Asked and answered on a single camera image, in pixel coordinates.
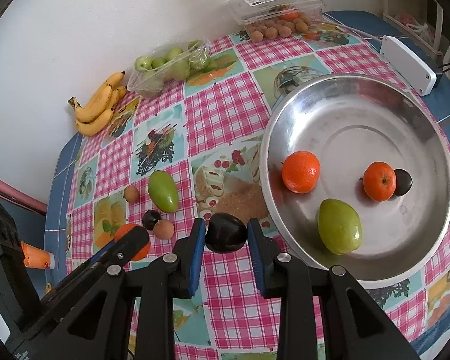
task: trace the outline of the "banana bunch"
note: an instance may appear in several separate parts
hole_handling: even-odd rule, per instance
[[[82,135],[95,135],[110,122],[115,106],[128,92],[124,85],[119,85],[124,75],[124,71],[119,71],[108,77],[85,107],[76,97],[68,101],[75,112],[75,126]]]

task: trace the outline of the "white device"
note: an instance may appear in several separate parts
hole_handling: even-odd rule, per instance
[[[428,95],[437,75],[412,50],[393,36],[382,39],[382,54],[420,96]]]

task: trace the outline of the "plastic container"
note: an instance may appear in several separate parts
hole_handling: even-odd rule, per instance
[[[232,0],[228,3],[228,7],[237,24],[244,26],[248,36],[258,43],[263,39],[306,32],[311,23],[322,21],[323,2],[322,0]],[[290,30],[281,30],[281,27],[288,27]]]
[[[151,59],[157,57],[166,59],[167,53],[172,47],[179,47],[183,52],[156,69],[139,72],[133,68],[128,79],[127,89],[138,92],[145,99],[151,99],[160,94],[168,81],[185,81],[208,66],[210,48],[205,39],[157,47],[147,55]]]
[[[25,255],[23,263],[27,268],[54,269],[55,256],[45,250],[22,242],[22,250]]]

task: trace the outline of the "metal bowl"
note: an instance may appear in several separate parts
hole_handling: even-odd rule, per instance
[[[307,194],[282,182],[282,161],[298,150],[321,166]],[[377,203],[360,178],[375,161],[402,168],[411,190]],[[262,190],[280,234],[306,263],[344,266],[365,288],[393,285],[418,271],[437,251],[450,221],[450,155],[433,122],[408,94],[358,74],[308,81],[276,108],[260,153]],[[327,198],[343,200],[360,215],[361,246],[345,255],[325,248],[316,215]]]

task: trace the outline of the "table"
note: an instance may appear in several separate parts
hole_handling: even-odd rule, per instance
[[[230,212],[244,222],[257,216],[264,233],[286,250],[260,199],[260,138],[274,104],[317,75],[351,72],[387,80],[409,92],[435,120],[418,94],[366,40],[334,26],[260,44],[247,40],[241,31],[214,40],[211,53],[224,67],[212,77],[202,77],[193,85],[172,83],[150,101],[129,93],[116,108],[117,113],[122,109],[117,119],[126,119],[124,123],[112,120],[110,128],[94,137],[77,136],[69,143],[70,156],[59,160],[53,188],[55,182],[63,185],[70,198],[51,195],[49,211],[61,207],[63,215],[59,223],[46,223],[47,250],[47,232],[55,230],[51,227],[59,230],[58,245],[63,245],[63,237],[69,240],[65,253],[59,252],[59,269],[65,265],[70,273],[99,250],[107,242],[104,227],[141,222],[143,213],[154,207],[146,193],[152,168],[168,171],[178,186],[180,209],[164,215],[175,224],[176,232],[170,241],[151,237],[149,256],[129,263],[126,269],[146,266],[170,252],[174,241],[188,234],[195,216],[207,219],[216,211]],[[167,135],[170,132],[162,129],[173,125],[173,137],[157,152],[156,161],[140,157],[150,131]],[[237,178],[248,183],[245,190],[237,188]],[[140,191],[135,204],[123,199],[129,184]],[[223,192],[211,186],[223,187]],[[65,264],[60,263],[61,254]],[[450,226],[437,253],[419,272],[370,294],[417,352],[424,353],[450,327]],[[324,358],[316,299],[314,305],[318,351]],[[247,245],[228,255],[205,250],[199,291],[192,300],[177,299],[174,304],[177,358],[273,359],[279,314],[279,301],[258,295]],[[136,323],[135,313],[131,348]]]

